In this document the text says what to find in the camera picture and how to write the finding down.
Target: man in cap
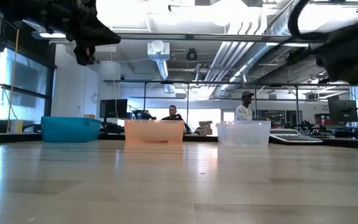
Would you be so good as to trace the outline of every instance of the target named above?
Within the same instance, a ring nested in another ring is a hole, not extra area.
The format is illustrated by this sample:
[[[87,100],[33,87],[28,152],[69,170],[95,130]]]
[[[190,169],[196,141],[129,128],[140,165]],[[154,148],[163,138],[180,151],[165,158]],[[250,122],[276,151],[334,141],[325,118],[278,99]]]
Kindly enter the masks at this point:
[[[236,109],[236,120],[237,121],[252,121],[252,111],[248,108],[248,106],[252,102],[252,96],[254,94],[245,91],[241,95],[242,105],[238,106]]]

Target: desk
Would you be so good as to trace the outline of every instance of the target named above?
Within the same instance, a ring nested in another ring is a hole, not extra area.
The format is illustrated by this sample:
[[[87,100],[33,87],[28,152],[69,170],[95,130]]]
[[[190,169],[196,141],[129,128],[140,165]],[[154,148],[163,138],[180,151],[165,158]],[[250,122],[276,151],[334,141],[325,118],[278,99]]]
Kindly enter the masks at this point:
[[[358,223],[358,149],[2,146],[0,223]]]

